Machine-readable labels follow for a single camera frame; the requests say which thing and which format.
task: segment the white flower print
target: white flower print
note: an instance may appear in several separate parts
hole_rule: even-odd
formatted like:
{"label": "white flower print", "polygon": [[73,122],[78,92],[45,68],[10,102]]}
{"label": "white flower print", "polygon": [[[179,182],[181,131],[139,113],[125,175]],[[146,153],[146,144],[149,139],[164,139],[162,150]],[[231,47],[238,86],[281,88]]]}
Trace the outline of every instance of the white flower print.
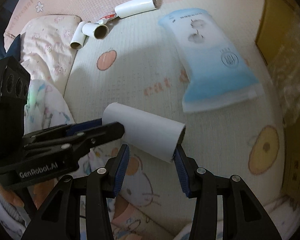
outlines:
{"label": "white flower print", "polygon": [[43,6],[44,4],[41,2],[38,2],[38,5],[36,6],[37,12],[43,12]]}

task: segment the yellow avocado print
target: yellow avocado print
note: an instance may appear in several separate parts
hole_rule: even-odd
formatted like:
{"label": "yellow avocado print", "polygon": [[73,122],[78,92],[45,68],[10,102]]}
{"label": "yellow avocado print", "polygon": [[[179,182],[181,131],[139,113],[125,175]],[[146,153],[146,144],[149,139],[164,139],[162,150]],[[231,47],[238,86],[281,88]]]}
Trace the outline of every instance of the yellow avocado print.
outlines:
{"label": "yellow avocado print", "polygon": [[252,174],[266,172],[274,163],[279,152],[279,136],[276,128],[265,126],[250,152],[248,167]]}

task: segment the paper roll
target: paper roll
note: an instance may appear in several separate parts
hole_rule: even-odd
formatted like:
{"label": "paper roll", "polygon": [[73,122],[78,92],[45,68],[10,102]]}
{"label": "paper roll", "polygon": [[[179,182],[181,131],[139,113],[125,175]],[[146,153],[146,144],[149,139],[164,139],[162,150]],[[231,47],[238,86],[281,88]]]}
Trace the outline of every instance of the paper roll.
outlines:
{"label": "paper roll", "polygon": [[184,123],[119,103],[110,104],[103,112],[102,124],[111,122],[124,126],[124,141],[168,163],[173,161],[176,145],[186,132]]}
{"label": "paper roll", "polygon": [[86,23],[82,27],[82,32],[83,34],[89,37],[95,37],[96,39],[104,39],[108,35],[109,29],[106,25]]}
{"label": "paper roll", "polygon": [[118,17],[125,18],[134,14],[155,10],[156,8],[156,0],[131,0],[116,6],[114,10]]}
{"label": "paper roll", "polygon": [[80,22],[77,29],[75,30],[71,43],[70,43],[70,47],[72,49],[81,49],[83,47],[84,44],[84,40],[86,39],[86,35],[84,35],[82,33],[82,27],[86,24],[87,22]]}

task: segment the metal screw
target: metal screw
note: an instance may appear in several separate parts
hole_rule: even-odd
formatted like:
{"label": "metal screw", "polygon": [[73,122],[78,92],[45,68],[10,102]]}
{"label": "metal screw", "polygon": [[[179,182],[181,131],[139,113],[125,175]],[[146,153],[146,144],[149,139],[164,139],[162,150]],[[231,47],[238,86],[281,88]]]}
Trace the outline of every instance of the metal screw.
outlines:
{"label": "metal screw", "polygon": [[106,172],[107,172],[106,168],[99,168],[97,170],[97,173],[99,173],[99,174],[105,174]]}
{"label": "metal screw", "polygon": [[70,147],[70,143],[66,143],[61,146],[61,149],[65,150],[65,149],[68,149],[69,147]]}
{"label": "metal screw", "polygon": [[204,168],[197,168],[197,173],[205,174],[206,173],[206,169],[204,169]]}
{"label": "metal screw", "polygon": [[238,182],[238,181],[240,181],[240,177],[238,175],[233,175],[232,180],[235,182]]}

